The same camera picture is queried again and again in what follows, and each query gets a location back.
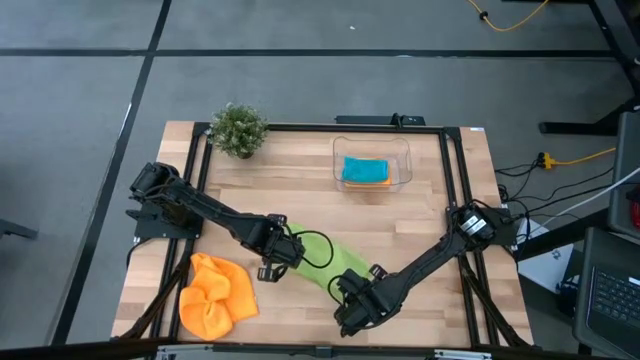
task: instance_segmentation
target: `potted plant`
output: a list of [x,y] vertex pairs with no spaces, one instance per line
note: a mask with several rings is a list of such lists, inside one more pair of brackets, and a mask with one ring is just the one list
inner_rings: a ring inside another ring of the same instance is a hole
[[207,141],[229,156],[248,159],[267,135],[267,120],[247,105],[227,106],[213,114]]

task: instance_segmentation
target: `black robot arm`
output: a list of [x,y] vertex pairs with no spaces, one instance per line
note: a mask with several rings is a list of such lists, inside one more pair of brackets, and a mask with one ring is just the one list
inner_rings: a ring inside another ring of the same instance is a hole
[[530,346],[506,322],[491,297],[481,288],[464,255],[467,251],[483,250],[490,245],[496,237],[495,225],[473,203],[455,210],[448,209],[448,215],[447,234],[400,272],[388,274],[376,264],[370,270],[372,280],[352,270],[336,277],[344,302],[335,311],[334,318],[341,327],[342,336],[353,336],[360,330],[377,327],[389,320],[400,311],[411,288],[458,257],[464,270],[462,275],[471,283],[509,345]]
[[[162,220],[172,225],[186,226],[195,213],[227,229],[240,245],[262,257],[266,267],[260,269],[259,280],[278,281],[287,268],[297,268],[304,255],[300,239],[285,231],[286,216],[239,213],[194,189],[170,165],[148,163],[130,189],[134,200],[162,208]],[[282,265],[272,269],[272,263]]]

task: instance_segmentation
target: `gray carpet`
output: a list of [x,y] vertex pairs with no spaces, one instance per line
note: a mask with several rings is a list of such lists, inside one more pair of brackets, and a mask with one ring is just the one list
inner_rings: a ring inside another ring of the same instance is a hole
[[[0,47],[146,48],[161,1],[42,4],[0,0]],[[585,5],[552,4],[528,26],[497,34],[482,26],[464,0],[362,4],[174,1],[160,47],[606,48]],[[535,6],[498,0],[480,4],[500,25]],[[606,10],[615,15],[610,7]],[[612,27],[628,40],[621,19],[614,19]],[[633,51],[634,44],[625,44]],[[45,341],[140,65],[141,58],[0,58],[0,217],[41,231],[36,241],[0,241],[5,286],[0,326],[10,329],[0,332],[0,348]],[[591,122],[630,95],[620,66],[605,59],[156,58],[69,341],[109,337],[134,228],[124,214],[136,206],[127,199],[128,187],[144,163],[155,159],[167,120],[207,121],[230,101],[251,104],[274,122],[417,114],[428,124],[484,127],[494,166],[504,167],[531,162],[540,151],[571,160],[615,146],[613,138],[543,136],[536,126],[540,121]],[[612,157],[605,156],[540,170],[523,194],[547,195],[611,163]],[[524,179],[498,180],[515,192]],[[602,206],[596,202],[576,214]],[[558,219],[550,227],[569,220]],[[528,305],[545,299],[525,288]],[[575,351],[569,326],[538,308],[529,306],[536,343]]]

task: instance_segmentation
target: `orange cloth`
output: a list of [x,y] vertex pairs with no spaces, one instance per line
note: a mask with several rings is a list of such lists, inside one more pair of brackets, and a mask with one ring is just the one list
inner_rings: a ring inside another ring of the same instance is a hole
[[240,266],[213,256],[191,256],[195,276],[180,292],[180,320],[194,335],[215,340],[233,323],[258,315],[249,274]]

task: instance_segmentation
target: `wooden tabletop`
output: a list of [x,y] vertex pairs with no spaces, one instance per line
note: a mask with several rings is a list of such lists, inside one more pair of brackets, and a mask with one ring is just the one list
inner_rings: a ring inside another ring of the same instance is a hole
[[[184,169],[193,124],[167,123],[158,161],[181,171]],[[472,193],[475,198],[498,206],[500,200],[485,133],[480,128],[460,130]],[[206,193],[241,212],[285,214],[289,222],[326,233],[333,241],[359,253],[370,264],[378,263],[387,271],[398,271],[445,233],[444,209],[448,201],[438,137],[400,135],[410,144],[413,179],[398,193],[381,194],[336,189],[332,142],[337,136],[349,139],[399,137],[395,134],[272,131],[262,148],[248,160],[232,159],[215,151],[207,175]],[[192,183],[198,177],[203,148],[204,139],[201,139]],[[449,149],[457,197],[461,201],[453,144]],[[165,239],[150,241],[133,253],[113,335],[128,330],[156,295],[167,243]],[[178,258],[183,246],[182,243],[179,245]],[[253,280],[260,315],[235,324],[221,341],[410,347],[470,345],[456,260],[449,261],[418,284],[404,302],[402,311],[387,323],[360,331],[354,337],[341,338],[333,319],[337,305],[326,290],[291,273],[277,284],[257,281],[260,258],[240,247],[225,229],[205,222],[195,251],[233,261],[243,266]],[[532,342],[513,259],[498,246],[488,248],[484,257],[494,302],[518,334]],[[168,301],[171,306],[165,309],[161,334],[168,333],[173,296]],[[488,342],[482,306],[477,299],[476,315],[481,340]],[[197,340],[184,328],[181,328],[179,338]]]

